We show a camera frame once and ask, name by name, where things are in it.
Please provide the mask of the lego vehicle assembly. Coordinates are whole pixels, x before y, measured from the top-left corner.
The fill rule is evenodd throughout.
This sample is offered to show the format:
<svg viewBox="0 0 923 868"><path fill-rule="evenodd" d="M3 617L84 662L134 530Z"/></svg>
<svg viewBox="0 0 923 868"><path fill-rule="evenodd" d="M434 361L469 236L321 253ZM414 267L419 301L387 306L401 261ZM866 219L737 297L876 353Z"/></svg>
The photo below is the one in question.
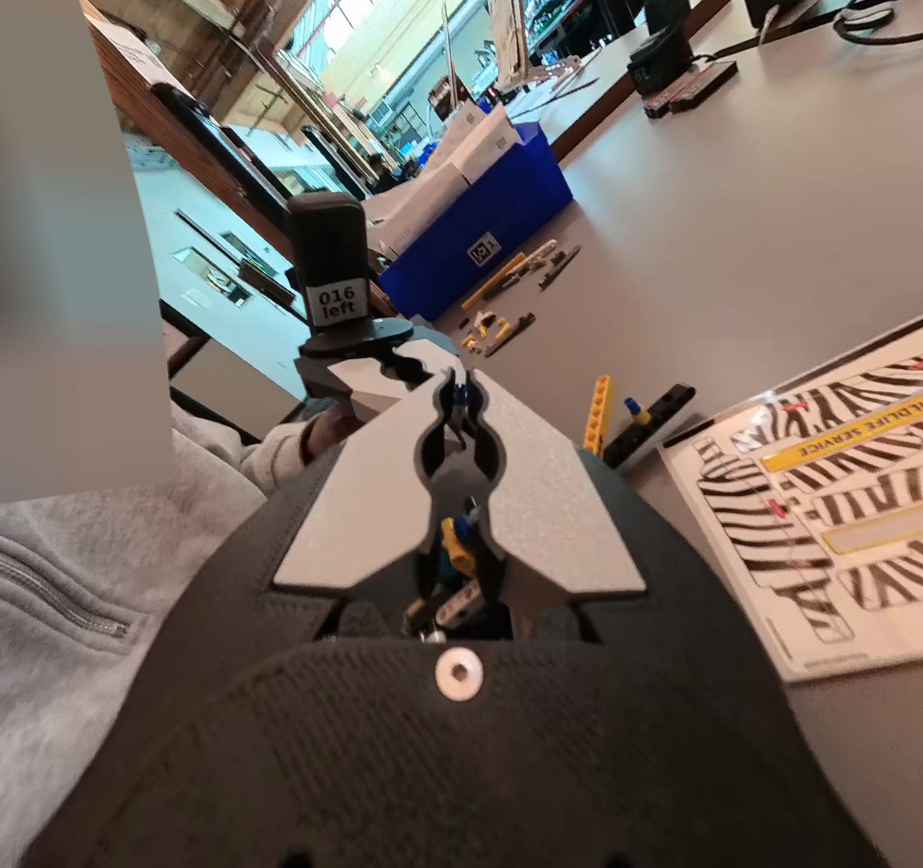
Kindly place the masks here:
<svg viewBox="0 0 923 868"><path fill-rule="evenodd" d="M478 579L477 562L483 549L477 540L480 515L478 501L469 496L457 516L442 520L436 585L429 597L416 599L405 609L402 636L432 643L512 639L509 610L487 600Z"/></svg>

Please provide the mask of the long thin yellow lego beam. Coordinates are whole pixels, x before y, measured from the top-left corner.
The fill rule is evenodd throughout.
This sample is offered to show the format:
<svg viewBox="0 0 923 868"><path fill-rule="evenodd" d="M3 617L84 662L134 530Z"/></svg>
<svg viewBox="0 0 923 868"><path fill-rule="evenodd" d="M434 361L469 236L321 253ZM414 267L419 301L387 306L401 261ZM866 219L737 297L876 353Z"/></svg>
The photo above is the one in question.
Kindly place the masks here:
<svg viewBox="0 0 923 868"><path fill-rule="evenodd" d="M473 294L471 294L466 300L461 304L462 310L469 311L473 308L482 298L485 297L486 292L493 289L494 287L501 284L506 276L516 268L518 268L526 259L525 252L521 251L514 255L508 262L501 266L496 273L494 273L481 287L479 287Z"/></svg>

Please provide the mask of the long thin black lego beam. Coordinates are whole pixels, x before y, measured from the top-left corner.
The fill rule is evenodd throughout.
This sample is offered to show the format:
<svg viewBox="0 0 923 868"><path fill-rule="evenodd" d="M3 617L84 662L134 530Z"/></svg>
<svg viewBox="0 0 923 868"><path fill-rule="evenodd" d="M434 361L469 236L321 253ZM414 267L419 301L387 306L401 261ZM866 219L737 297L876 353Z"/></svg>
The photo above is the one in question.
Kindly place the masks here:
<svg viewBox="0 0 923 868"><path fill-rule="evenodd" d="M552 257L553 262L551 266L538 282L537 287L540 293L545 292L558 280L560 275L563 274L571 262L580 254L582 248L580 244L577 244L572 250L568 252L560 251L560 253L556 253L556 255Z"/></svg>

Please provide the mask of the yellow lego beam with sticker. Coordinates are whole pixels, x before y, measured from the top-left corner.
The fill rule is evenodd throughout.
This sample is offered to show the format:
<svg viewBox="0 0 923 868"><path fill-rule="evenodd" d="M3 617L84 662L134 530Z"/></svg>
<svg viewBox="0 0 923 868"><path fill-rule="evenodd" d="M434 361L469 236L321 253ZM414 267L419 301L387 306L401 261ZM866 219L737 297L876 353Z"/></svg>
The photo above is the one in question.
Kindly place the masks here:
<svg viewBox="0 0 923 868"><path fill-rule="evenodd" d="M601 456L612 413L615 383L610 375L600 375L595 381L590 410L583 435L583 450Z"/></svg>

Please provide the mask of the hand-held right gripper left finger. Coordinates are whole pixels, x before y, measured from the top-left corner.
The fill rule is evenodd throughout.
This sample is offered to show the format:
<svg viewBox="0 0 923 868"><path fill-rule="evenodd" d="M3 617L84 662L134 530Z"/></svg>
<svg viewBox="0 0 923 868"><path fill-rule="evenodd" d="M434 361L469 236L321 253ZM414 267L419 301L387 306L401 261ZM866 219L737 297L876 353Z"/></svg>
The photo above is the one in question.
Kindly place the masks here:
<svg viewBox="0 0 923 868"><path fill-rule="evenodd" d="M379 574L413 575L433 546L433 477L446 458L452 372L440 370L356 431L273 576L273 585L351 592Z"/></svg>

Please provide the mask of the blue and white lego pin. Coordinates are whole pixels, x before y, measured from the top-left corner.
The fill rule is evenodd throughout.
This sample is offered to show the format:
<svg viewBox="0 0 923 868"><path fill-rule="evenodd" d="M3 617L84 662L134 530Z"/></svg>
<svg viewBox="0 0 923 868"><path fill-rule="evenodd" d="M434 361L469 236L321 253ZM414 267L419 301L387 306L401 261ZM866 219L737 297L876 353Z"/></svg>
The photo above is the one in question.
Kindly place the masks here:
<svg viewBox="0 0 923 868"><path fill-rule="evenodd" d="M477 429L468 413L468 392L464 382L453 385L451 409L447 428L454 437L460 451L466 451L469 440L474 442Z"/></svg>

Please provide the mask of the black battery charger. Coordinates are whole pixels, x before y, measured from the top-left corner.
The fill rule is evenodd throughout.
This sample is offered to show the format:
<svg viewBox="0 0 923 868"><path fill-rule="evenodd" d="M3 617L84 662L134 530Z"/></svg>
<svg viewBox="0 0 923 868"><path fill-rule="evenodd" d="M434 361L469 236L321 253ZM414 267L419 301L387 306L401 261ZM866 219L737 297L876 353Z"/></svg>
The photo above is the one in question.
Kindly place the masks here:
<svg viewBox="0 0 923 868"><path fill-rule="evenodd" d="M649 98L688 71L694 56L686 23L678 21L649 35L629 55L627 72L640 97Z"/></svg>

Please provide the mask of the grey sweatshirt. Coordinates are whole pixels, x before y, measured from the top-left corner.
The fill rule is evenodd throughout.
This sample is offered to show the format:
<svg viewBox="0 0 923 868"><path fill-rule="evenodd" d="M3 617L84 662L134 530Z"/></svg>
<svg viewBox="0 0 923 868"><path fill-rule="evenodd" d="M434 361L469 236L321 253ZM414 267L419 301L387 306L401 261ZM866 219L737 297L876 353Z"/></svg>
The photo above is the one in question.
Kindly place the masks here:
<svg viewBox="0 0 923 868"><path fill-rule="evenodd" d="M2 506L2 866L98 753L168 611L266 500L231 475Z"/></svg>

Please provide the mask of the black flat device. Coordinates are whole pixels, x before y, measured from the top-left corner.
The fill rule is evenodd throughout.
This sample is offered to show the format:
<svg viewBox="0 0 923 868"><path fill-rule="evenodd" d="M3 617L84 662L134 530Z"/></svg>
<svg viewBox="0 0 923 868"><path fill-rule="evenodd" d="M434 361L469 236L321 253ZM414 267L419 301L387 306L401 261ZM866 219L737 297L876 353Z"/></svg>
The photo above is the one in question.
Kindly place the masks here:
<svg viewBox="0 0 923 868"><path fill-rule="evenodd" d="M691 111L720 90L737 73L737 62L732 59L694 66L669 86L645 99L642 111L650 120L659 120L670 113Z"/></svg>

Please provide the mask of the person's left hand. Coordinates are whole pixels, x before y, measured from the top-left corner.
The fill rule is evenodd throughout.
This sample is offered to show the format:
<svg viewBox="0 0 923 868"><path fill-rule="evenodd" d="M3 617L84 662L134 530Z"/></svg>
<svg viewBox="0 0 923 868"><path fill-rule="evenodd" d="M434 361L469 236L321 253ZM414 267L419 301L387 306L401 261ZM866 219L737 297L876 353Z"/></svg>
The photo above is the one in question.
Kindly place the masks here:
<svg viewBox="0 0 923 868"><path fill-rule="evenodd" d="M301 439L301 453L305 465L312 463L330 448L340 445L363 423L352 408L335 403L306 422Z"/></svg>

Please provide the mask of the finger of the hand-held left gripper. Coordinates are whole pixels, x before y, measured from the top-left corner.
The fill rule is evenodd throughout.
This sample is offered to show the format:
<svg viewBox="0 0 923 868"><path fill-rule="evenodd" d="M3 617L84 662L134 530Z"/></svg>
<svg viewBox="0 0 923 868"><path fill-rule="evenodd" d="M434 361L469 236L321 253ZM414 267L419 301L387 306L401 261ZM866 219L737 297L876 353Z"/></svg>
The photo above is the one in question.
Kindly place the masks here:
<svg viewBox="0 0 923 868"><path fill-rule="evenodd" d="M441 333L413 335L393 348L393 379L404 387L420 387L446 371L462 379L461 359Z"/></svg>
<svg viewBox="0 0 923 868"><path fill-rule="evenodd" d="M343 359L328 371L347 389L361 423L372 421L433 376L419 359Z"/></svg>

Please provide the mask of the black lego beam with holes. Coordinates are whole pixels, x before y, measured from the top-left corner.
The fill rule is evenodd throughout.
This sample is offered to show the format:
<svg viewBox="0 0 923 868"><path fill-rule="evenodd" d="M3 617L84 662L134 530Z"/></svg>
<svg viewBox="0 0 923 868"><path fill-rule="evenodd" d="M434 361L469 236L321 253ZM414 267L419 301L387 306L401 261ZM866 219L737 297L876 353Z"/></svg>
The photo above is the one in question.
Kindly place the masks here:
<svg viewBox="0 0 923 868"><path fill-rule="evenodd" d="M612 469L628 471L642 458L655 452L697 392L696 387L680 382L651 403L641 403L652 414L652 424L647 427L637 426L632 423L629 413L629 424L605 446L602 454L604 464Z"/></svg>

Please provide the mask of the zebra striped sticker sheet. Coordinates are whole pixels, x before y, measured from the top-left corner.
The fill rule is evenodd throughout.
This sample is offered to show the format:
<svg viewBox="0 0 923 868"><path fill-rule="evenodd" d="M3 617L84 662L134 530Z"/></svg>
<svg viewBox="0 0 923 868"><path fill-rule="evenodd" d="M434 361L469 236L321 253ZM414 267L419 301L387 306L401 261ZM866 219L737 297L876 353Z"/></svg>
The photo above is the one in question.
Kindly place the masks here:
<svg viewBox="0 0 923 868"><path fill-rule="evenodd" d="M921 317L659 452L784 681L921 660Z"/></svg>

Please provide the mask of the person's left forearm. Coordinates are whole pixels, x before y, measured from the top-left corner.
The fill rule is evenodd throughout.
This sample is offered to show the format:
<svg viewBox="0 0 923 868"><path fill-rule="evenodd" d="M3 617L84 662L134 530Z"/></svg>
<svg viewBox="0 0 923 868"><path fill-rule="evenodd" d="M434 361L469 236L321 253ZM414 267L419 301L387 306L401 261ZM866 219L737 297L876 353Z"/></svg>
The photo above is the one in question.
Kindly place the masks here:
<svg viewBox="0 0 923 868"><path fill-rule="evenodd" d="M282 424L260 443L244 444L221 423L171 404L175 482L211 508L255 508L310 463L306 446L314 420Z"/></svg>

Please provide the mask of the small parts cluster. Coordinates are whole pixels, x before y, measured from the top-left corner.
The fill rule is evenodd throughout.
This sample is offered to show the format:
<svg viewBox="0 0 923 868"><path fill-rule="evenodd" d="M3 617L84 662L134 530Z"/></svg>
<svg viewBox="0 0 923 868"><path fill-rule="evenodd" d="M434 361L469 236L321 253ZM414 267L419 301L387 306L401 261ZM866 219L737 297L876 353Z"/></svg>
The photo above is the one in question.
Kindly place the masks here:
<svg viewBox="0 0 923 868"><path fill-rule="evenodd" d="M527 331L536 323L537 317L533 312L528 312L518 318L514 323L505 322L499 329L496 338L487 346L484 357L491 358L498 354L500 350L523 332Z"/></svg>

